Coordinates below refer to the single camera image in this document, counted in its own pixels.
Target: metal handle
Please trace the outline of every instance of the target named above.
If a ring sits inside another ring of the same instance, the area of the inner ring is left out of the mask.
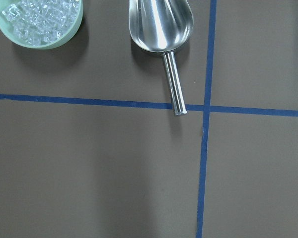
[[[182,96],[178,69],[175,62],[174,52],[166,52],[163,54],[163,63],[167,74],[171,101],[175,116],[187,114]]]

